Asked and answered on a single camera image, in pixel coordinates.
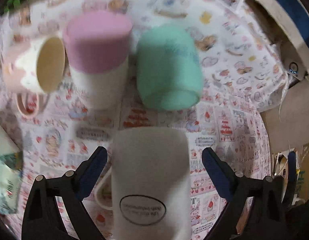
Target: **tablecloth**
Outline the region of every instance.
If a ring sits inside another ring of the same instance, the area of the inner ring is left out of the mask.
[[[18,213],[7,216],[19,239],[35,177],[62,176],[67,170],[76,169],[101,145],[107,148],[109,161],[99,182],[111,166],[111,138],[117,130],[160,126],[181,129],[187,134],[192,240],[205,237],[226,205],[202,165],[201,152],[205,147],[212,147],[234,171],[243,171],[257,179],[270,175],[269,140],[257,108],[260,103],[269,104],[271,95],[284,87],[286,75],[266,38],[257,34],[260,28],[251,20],[253,14],[249,8],[245,5],[242,15],[237,16],[215,0],[147,0],[148,5],[140,13],[144,1],[39,0],[0,18],[3,61],[11,44],[59,31],[71,17],[86,11],[107,8],[127,13],[134,23],[126,92],[113,109],[88,109],[81,102],[67,68],[59,90],[45,97],[44,111],[31,120],[24,119],[16,109],[13,95],[4,87],[0,70],[0,125],[24,152]],[[199,5],[199,9],[192,10],[193,5]],[[194,11],[200,13],[192,16]],[[195,43],[202,44],[198,45],[198,53],[205,77],[204,89],[200,103],[190,109],[171,112],[147,109],[136,90],[133,53],[137,40],[146,30],[165,23],[184,26]],[[28,108],[34,108],[36,98],[29,95],[27,101]],[[76,236],[60,197],[57,203],[67,231]],[[93,192],[83,203],[102,234],[113,238],[112,212],[96,204]],[[242,219],[250,205],[248,200]]]

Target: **blue strip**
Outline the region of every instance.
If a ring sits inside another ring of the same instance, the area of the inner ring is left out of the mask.
[[[297,26],[309,48],[309,16],[298,0],[277,0]]]

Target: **mint green cup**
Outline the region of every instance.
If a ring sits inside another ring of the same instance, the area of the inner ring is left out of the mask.
[[[144,33],[137,45],[137,88],[143,104],[181,110],[200,101],[203,75],[192,37],[164,25]]]

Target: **metal pin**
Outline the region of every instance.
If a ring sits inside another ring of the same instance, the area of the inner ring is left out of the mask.
[[[244,174],[243,174],[242,171],[236,171],[236,172],[235,172],[235,175],[236,175],[237,177],[239,177],[239,178],[242,178]]]
[[[74,171],[67,171],[67,172],[65,173],[65,175],[66,175],[67,177],[71,177],[73,174],[74,174]]]
[[[39,176],[37,176],[37,177],[35,178],[35,180],[36,180],[36,181],[41,181],[41,180],[43,180],[43,176],[42,176],[42,175],[39,175]]]
[[[272,181],[273,181],[273,179],[272,179],[270,176],[266,176],[266,177],[265,177],[265,180],[266,180],[267,182],[272,182]]]

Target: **pink printed tablecloth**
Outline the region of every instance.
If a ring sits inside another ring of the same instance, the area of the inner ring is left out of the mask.
[[[183,26],[198,47],[205,77],[202,100],[190,109],[176,112],[146,109],[136,90],[131,56],[125,96],[116,108],[88,109],[67,69],[59,90],[46,96],[44,111],[26,120],[16,110],[12,94],[6,91],[0,70],[0,125],[24,152],[18,213],[7,216],[7,220],[21,238],[24,208],[37,175],[62,176],[88,159],[99,145],[109,151],[105,168],[108,170],[111,138],[117,130],[172,127],[183,130],[188,137],[192,240],[203,239],[226,202],[205,171],[201,152],[212,147],[233,170],[243,171],[246,176],[262,179],[270,175],[269,141],[257,108],[270,105],[273,94],[280,94],[286,84],[281,62],[266,38],[258,35],[262,34],[260,27],[246,5],[238,16],[215,0],[39,0],[0,18],[1,59],[11,44],[59,31],[74,15],[98,9],[119,10],[132,18],[131,55],[140,35],[153,26]],[[34,108],[35,98],[28,96],[27,101],[28,108]],[[103,136],[90,137],[92,131]],[[57,202],[69,234],[76,236],[62,199],[57,198]],[[83,203],[102,234],[113,238],[112,212],[100,208],[93,193]]]

